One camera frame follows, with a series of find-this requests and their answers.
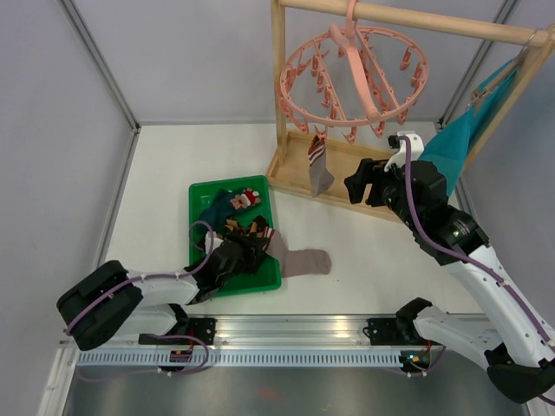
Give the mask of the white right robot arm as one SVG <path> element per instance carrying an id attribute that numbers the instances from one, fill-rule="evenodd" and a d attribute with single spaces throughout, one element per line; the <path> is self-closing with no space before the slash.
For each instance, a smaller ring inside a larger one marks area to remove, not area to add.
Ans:
<path id="1" fill-rule="evenodd" d="M 344 180 L 351 204 L 389 208 L 415 242 L 460 282 L 492 324 L 464 322 L 420 297 L 395 314 L 407 343 L 440 344 L 469 359 L 509 400 L 554 400 L 554 330 L 539 316 L 502 267 L 486 233 L 472 216 L 447 200 L 447 180 L 427 161 L 387 169 L 362 159 Z"/>

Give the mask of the pink hanger clip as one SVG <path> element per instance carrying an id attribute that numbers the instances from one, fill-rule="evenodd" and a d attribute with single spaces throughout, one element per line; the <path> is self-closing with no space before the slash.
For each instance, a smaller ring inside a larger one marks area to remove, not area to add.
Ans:
<path id="1" fill-rule="evenodd" d="M 322 129 L 320 129 L 318 126 L 314 126 L 314 133 L 315 136 L 320 140 L 320 141 L 326 141 L 327 136 L 328 136 L 328 126 L 325 125 Z"/>

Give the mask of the grey sock red striped cuff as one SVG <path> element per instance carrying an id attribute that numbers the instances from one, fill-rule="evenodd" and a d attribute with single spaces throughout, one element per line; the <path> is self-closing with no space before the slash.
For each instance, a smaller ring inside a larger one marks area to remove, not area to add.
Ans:
<path id="1" fill-rule="evenodd" d="M 325 139 L 315 135 L 308 149 L 309 177 L 313 198 L 328 191 L 335 177 L 327 168 L 327 147 Z"/>

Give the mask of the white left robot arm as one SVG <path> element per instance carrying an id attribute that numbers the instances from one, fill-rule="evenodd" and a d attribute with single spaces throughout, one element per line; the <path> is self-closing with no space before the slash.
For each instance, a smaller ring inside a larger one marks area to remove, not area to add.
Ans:
<path id="1" fill-rule="evenodd" d="M 94 270 L 56 302 L 65 333 L 82 351 L 115 337 L 160 334 L 171 344 L 189 332 L 184 308 L 214 298 L 230 280 L 257 268 L 271 233 L 205 234 L 205 255 L 174 272 L 127 270 L 111 260 Z"/>

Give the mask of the pink round clip hanger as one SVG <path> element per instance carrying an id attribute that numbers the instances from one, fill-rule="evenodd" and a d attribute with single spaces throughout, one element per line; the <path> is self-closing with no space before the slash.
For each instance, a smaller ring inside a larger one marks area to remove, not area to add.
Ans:
<path id="1" fill-rule="evenodd" d="M 421 47 L 405 35 L 392 29 L 376 26 L 360 26 L 355 18 L 356 1 L 349 1 L 346 6 L 345 24 L 340 27 L 332 24 L 323 34 L 302 44 L 284 62 L 284 67 L 277 78 L 277 105 L 285 119 L 303 133 L 314 131 L 310 125 L 325 125 L 328 128 L 349 128 L 344 138 L 350 143 L 356 140 L 357 128 L 369 125 L 375 134 L 383 135 L 388 120 L 395 120 L 402 125 L 406 122 L 411 108 L 417 103 L 429 77 L 428 59 Z M 373 35 L 383 36 L 406 46 L 400 62 L 400 71 L 410 68 L 414 73 L 410 77 L 411 94 L 404 99 L 395 95 L 394 87 L 389 83 L 385 70 L 378 63 L 370 43 Z M 337 47 L 337 56 L 345 58 L 349 64 L 352 81 L 362 107 L 360 118 L 348 117 L 343 109 L 338 92 L 331 79 L 325 58 L 329 54 L 322 50 L 322 43 L 332 41 Z M 317 92 L 323 96 L 321 105 L 329 113 L 318 116 L 296 104 L 291 90 L 298 77 L 305 71 L 316 79 Z"/>

